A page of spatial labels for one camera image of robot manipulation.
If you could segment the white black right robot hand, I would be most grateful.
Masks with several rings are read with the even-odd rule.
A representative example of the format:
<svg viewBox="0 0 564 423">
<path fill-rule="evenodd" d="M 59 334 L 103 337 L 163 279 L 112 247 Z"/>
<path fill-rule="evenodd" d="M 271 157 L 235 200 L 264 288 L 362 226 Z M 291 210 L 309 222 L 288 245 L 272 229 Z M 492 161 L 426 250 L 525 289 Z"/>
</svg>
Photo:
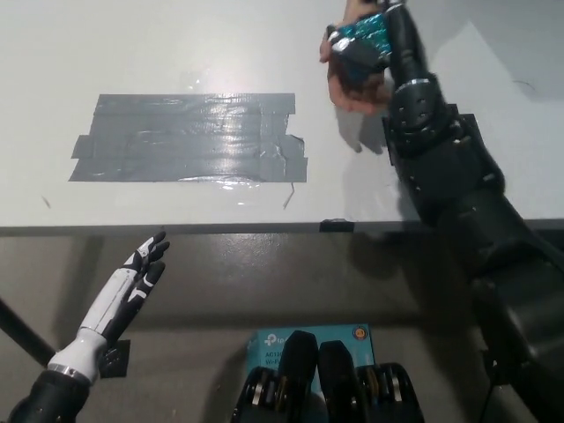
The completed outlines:
<svg viewBox="0 0 564 423">
<path fill-rule="evenodd" d="M 361 86 L 373 74 L 390 72 L 397 89 L 433 79 L 419 31 L 405 1 L 378 1 L 379 11 L 345 26 L 328 26 L 331 56 L 345 82 Z"/>
</svg>

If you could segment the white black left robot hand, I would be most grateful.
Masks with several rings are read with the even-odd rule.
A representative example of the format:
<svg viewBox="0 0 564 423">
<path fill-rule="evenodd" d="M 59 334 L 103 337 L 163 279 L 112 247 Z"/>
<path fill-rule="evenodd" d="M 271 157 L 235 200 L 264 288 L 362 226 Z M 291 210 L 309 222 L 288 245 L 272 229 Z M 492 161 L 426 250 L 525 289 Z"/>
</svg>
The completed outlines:
<svg viewBox="0 0 564 423">
<path fill-rule="evenodd" d="M 48 370 L 92 386 L 102 357 L 115 345 L 144 306 L 166 265 L 162 257 L 170 246 L 160 232 L 142 243 L 116 269 L 88 309 L 78 332 L 48 363 Z"/>
</svg>

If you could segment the person's bare hand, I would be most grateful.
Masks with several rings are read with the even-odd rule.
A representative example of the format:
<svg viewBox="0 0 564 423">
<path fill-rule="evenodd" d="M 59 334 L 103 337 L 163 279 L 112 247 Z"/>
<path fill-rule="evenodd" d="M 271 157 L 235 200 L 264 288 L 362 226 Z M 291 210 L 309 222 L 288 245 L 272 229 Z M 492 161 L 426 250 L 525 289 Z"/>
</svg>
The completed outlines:
<svg viewBox="0 0 564 423">
<path fill-rule="evenodd" d="M 347 1 L 344 17 L 338 26 L 345 26 L 364 15 L 379 11 L 376 1 Z M 390 91 L 384 84 L 383 74 L 373 74 L 361 87 L 351 87 L 345 82 L 341 66 L 331 56 L 331 45 L 327 33 L 319 48 L 319 61 L 328 64 L 327 81 L 331 102 L 347 112 L 359 112 L 371 115 L 383 111 L 390 101 Z"/>
</svg>

